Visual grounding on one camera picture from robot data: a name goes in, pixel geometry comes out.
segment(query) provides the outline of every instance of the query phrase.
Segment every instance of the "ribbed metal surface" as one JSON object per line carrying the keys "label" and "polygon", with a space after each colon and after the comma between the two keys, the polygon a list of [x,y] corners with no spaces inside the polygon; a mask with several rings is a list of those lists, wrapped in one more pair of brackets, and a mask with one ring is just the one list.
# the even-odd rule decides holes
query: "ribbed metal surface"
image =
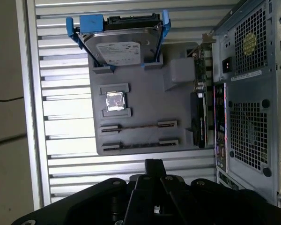
{"label": "ribbed metal surface", "polygon": [[87,55],[66,36],[65,18],[130,16],[168,9],[166,43],[200,42],[238,0],[27,1],[43,203],[48,205],[110,177],[144,172],[146,158],[164,159],[187,183],[215,180],[213,150],[100,157],[96,153]]}

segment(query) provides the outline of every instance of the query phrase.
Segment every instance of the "gray motherboard mockup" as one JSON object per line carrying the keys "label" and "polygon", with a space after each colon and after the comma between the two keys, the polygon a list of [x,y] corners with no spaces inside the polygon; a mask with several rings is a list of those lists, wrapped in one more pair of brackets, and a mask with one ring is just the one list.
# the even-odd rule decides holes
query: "gray motherboard mockup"
{"label": "gray motherboard mockup", "polygon": [[113,72],[90,63],[98,154],[198,148],[191,116],[195,66],[187,57],[187,50],[196,46],[163,45],[159,62],[117,67]]}

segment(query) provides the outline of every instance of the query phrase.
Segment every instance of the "computer case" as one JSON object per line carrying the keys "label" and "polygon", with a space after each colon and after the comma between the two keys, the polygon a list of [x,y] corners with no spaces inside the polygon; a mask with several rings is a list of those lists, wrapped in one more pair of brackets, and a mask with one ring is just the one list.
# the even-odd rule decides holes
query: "computer case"
{"label": "computer case", "polygon": [[281,204],[281,0],[242,0],[211,31],[216,163]]}

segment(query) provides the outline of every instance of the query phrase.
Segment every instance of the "wall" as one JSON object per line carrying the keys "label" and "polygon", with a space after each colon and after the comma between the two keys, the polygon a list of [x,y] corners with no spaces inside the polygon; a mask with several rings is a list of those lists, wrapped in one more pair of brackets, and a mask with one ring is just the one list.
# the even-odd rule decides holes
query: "wall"
{"label": "wall", "polygon": [[[15,1],[0,0],[0,99],[23,95]],[[26,132],[24,101],[0,103],[0,138]],[[33,211],[27,140],[0,147],[0,225]]]}

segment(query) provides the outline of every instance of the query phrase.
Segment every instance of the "black cable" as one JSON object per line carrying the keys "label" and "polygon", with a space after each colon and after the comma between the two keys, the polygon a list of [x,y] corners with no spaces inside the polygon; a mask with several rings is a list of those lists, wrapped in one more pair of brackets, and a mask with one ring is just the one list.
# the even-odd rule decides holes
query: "black cable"
{"label": "black cable", "polygon": [[11,142],[15,142],[15,141],[18,141],[18,140],[21,140],[21,139],[24,139],[26,137],[27,137],[27,134],[25,133],[25,134],[19,134],[19,135],[16,135],[16,136],[2,138],[2,139],[0,139],[0,146],[4,145],[4,144],[11,143]]}
{"label": "black cable", "polygon": [[24,98],[24,96],[15,97],[15,98],[6,99],[6,100],[0,100],[0,102],[12,102],[12,101],[16,101],[16,100],[19,100],[19,99],[22,99],[22,98]]}

